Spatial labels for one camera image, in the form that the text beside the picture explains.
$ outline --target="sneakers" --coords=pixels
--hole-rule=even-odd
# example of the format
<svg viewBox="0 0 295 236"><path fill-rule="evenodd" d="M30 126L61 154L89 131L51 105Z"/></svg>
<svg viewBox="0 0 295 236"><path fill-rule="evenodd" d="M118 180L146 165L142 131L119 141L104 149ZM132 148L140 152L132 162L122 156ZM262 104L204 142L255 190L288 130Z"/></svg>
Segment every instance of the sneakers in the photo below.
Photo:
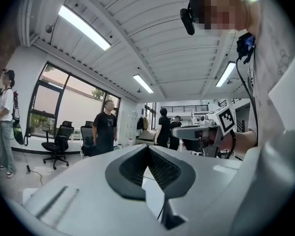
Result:
<svg viewBox="0 0 295 236"><path fill-rule="evenodd" d="M11 178L11 177L13 177L14 176L14 174L12 173L12 172L10 172L10 171L8 171L7 173L6 173L6 177L7 178Z"/></svg>

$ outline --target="railing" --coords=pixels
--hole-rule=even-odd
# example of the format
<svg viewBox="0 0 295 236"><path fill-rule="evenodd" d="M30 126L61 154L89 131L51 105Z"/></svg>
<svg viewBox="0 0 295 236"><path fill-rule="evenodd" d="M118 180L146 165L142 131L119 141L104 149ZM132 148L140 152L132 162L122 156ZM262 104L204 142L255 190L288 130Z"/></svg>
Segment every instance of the railing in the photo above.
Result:
<svg viewBox="0 0 295 236"><path fill-rule="evenodd" d="M218 105L222 108L227 106L226 100L223 100L222 102L219 102Z"/></svg>
<svg viewBox="0 0 295 236"><path fill-rule="evenodd" d="M236 102L240 101L241 99L232 99L233 104L235 104Z"/></svg>
<svg viewBox="0 0 295 236"><path fill-rule="evenodd" d="M242 121L239 121L239 120L236 120L236 124L237 124L237 131L238 132L245 132L245 121L242 120Z"/></svg>
<svg viewBox="0 0 295 236"><path fill-rule="evenodd" d="M170 106L165 108L167 112L208 112L208 105L194 105L194 106Z"/></svg>

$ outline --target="black office chair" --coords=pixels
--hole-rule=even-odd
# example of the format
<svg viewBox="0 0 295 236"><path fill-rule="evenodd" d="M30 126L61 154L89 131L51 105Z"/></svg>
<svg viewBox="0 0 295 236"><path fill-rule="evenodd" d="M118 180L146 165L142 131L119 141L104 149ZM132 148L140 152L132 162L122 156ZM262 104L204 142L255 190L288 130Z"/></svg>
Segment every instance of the black office chair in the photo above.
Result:
<svg viewBox="0 0 295 236"><path fill-rule="evenodd" d="M69 166L69 163L64 160L64 152L69 148L68 139L74 131L74 127L72 127L71 124L72 122L70 121L64 121L62 125L60 125L54 143L46 142L41 144L46 150L53 154L51 157L44 158L43 162L46 163L46 160L54 160L54 170L57 169L55 167L57 160L67 163L66 165Z"/></svg>
<svg viewBox="0 0 295 236"><path fill-rule="evenodd" d="M85 125L81 127L81 134L83 138L83 145L82 145L82 153L84 156L90 156L92 155L92 152L94 150L94 139L93 139L93 133L92 133L92 121L86 121Z"/></svg>

